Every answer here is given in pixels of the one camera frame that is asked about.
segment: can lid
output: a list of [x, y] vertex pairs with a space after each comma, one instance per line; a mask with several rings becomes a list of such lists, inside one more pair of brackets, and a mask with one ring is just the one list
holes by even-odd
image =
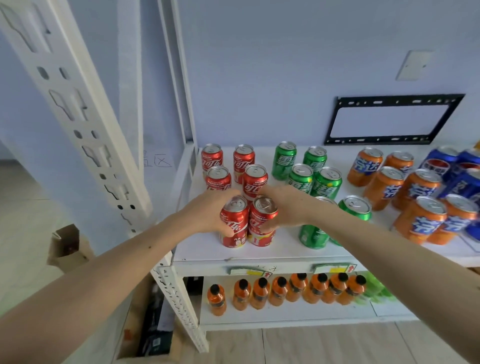
[[256, 199], [254, 199], [253, 205], [259, 212], [264, 214], [273, 214], [277, 211], [275, 202], [273, 202], [271, 198], [265, 196], [258, 196]]
[[338, 274], [338, 280], [340, 282], [346, 282], [348, 280], [348, 274], [347, 273], [339, 273]]
[[370, 157], [380, 158], [384, 155], [384, 153], [377, 148], [363, 148], [362, 150]]
[[285, 277], [278, 277], [276, 283], [279, 285], [279, 287], [283, 288], [287, 285], [287, 280], [285, 279]]
[[322, 167], [320, 168], [319, 173], [322, 177], [325, 177], [331, 181], [337, 181], [342, 178], [340, 171], [332, 167]]
[[284, 150], [293, 150], [297, 148], [294, 142], [281, 142], [278, 146]]
[[480, 149], [477, 148], [466, 149], [464, 152], [467, 152], [475, 157], [480, 157]]
[[267, 170], [260, 164], [251, 164], [245, 169], [245, 173], [250, 177], [263, 177], [267, 174]]
[[465, 211], [465, 212], [479, 211], [479, 207], [475, 202], [469, 200], [466, 197], [459, 196], [457, 194], [448, 194], [447, 196], [445, 196], [445, 200], [461, 211]]
[[480, 170], [478, 170], [476, 168], [468, 168], [467, 173], [470, 176], [472, 176], [473, 178], [476, 178], [476, 179], [480, 180]]
[[207, 176], [214, 180], [220, 180], [228, 176], [228, 169], [224, 166], [213, 166], [208, 169]]
[[451, 146], [440, 146], [437, 148], [437, 150], [452, 157], [456, 157], [460, 154], [456, 149], [453, 149]]
[[210, 293], [213, 295], [217, 295], [220, 293], [220, 287], [218, 286], [218, 284], [212, 284], [212, 286], [210, 287]]
[[233, 196], [230, 201], [228, 201], [223, 209], [228, 212], [240, 212], [247, 207], [247, 200], [243, 196]]
[[320, 200], [320, 201], [328, 202], [332, 205], [336, 205], [336, 202], [334, 200], [332, 200], [331, 198], [325, 197], [325, 196], [316, 196], [316, 199]]
[[222, 147], [219, 146], [218, 144], [207, 144], [202, 149], [202, 152], [211, 154], [211, 153], [219, 152], [220, 150], [222, 150]]
[[260, 286], [260, 288], [265, 288], [268, 284], [268, 281], [265, 277], [261, 277], [258, 279], [258, 285]]
[[248, 281], [245, 278], [239, 280], [239, 288], [241, 290], [246, 290], [248, 288]]
[[351, 194], [343, 199], [344, 204], [352, 211], [359, 214], [368, 214], [372, 210], [372, 206], [367, 200]]
[[325, 273], [320, 273], [317, 275], [317, 279], [320, 283], [325, 283], [328, 281], [328, 276]]
[[359, 274], [359, 275], [357, 275], [357, 276], [355, 277], [355, 282], [357, 282], [357, 284], [363, 286], [364, 284], [367, 283], [367, 280], [365, 279], [364, 276], [362, 276], [362, 275]]
[[313, 175], [313, 169], [303, 163], [297, 163], [292, 166], [292, 171], [298, 176], [310, 177]]
[[442, 181], [442, 178], [433, 170], [426, 170], [424, 168], [419, 168], [415, 170], [415, 174], [428, 182], [437, 183]]
[[251, 152], [253, 152], [253, 147], [248, 144], [240, 144], [235, 148], [235, 151], [238, 154], [250, 154]]
[[428, 196], [418, 196], [417, 205], [432, 212], [437, 215], [445, 215], [447, 213], [447, 208], [440, 201], [435, 200], [433, 197]]
[[402, 180], [405, 177], [402, 171], [394, 167], [381, 167], [380, 172], [392, 180]]
[[327, 151], [321, 146], [311, 146], [307, 152], [313, 156], [322, 157], [327, 155]]
[[393, 152], [392, 156], [399, 160], [404, 160], [405, 162], [410, 162], [414, 159], [413, 155], [411, 155], [409, 152]]

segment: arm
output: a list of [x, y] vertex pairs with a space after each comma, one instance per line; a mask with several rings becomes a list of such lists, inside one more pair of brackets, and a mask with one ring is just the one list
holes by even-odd
[[220, 220], [238, 190], [206, 191], [114, 249], [50, 283], [0, 318], [0, 363], [61, 363], [175, 245], [197, 232], [233, 231]]
[[264, 231], [303, 224], [324, 230], [460, 355], [480, 363], [477, 274], [291, 186], [265, 186], [260, 193], [278, 207]]

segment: plastic bottle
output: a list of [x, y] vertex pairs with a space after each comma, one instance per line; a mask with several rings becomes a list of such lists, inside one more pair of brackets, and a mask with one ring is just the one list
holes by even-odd
[[332, 275], [329, 280], [328, 289], [320, 297], [320, 299], [325, 303], [335, 302], [336, 296], [347, 289], [347, 281], [347, 273], [337, 273]]
[[222, 316], [227, 309], [227, 301], [225, 301], [225, 290], [219, 284], [213, 284], [207, 292], [208, 303], [212, 314]]
[[308, 285], [307, 273], [297, 273], [290, 276], [286, 299], [290, 302], [297, 301], [305, 287]]
[[317, 303], [328, 289], [328, 276], [325, 273], [315, 274], [310, 284], [303, 290], [302, 297], [308, 303]]
[[268, 296], [268, 301], [273, 306], [280, 306], [285, 301], [287, 295], [287, 280], [285, 277], [277, 277], [272, 282], [272, 290]]
[[357, 296], [365, 292], [366, 283], [364, 276], [351, 276], [347, 282], [347, 289], [336, 297], [336, 301], [344, 306], [352, 303]]
[[238, 280], [233, 288], [233, 307], [239, 311], [247, 308], [251, 291], [252, 287], [246, 279]]
[[261, 277], [253, 284], [252, 294], [250, 295], [250, 304], [253, 308], [260, 310], [265, 306], [270, 291], [270, 283], [267, 279]]

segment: forearm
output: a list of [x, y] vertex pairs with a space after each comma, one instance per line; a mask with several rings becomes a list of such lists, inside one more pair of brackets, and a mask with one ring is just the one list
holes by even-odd
[[180, 215], [169, 216], [20, 303], [0, 318], [0, 362], [61, 363], [189, 235], [186, 228]]
[[312, 225], [338, 240], [459, 354], [480, 361], [480, 278], [384, 228], [338, 208], [316, 205]]

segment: lower shelf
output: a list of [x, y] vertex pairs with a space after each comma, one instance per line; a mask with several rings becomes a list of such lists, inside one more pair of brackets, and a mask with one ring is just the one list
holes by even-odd
[[[338, 303], [309, 304], [303, 299], [297, 302], [285, 301], [281, 306], [272, 306], [269, 302], [261, 310], [248, 306], [244, 311], [236, 310], [232, 305], [233, 286], [241, 278], [247, 279], [251, 285], [256, 276], [215, 276], [204, 278], [204, 289], [201, 303], [200, 326], [206, 331], [281, 328], [298, 326], [320, 326], [356, 324], [363, 322], [407, 321], [417, 318], [400, 302], [350, 304], [342, 306]], [[226, 312], [218, 317], [210, 311], [206, 298], [207, 290], [212, 284], [220, 284], [225, 289], [227, 299]]]

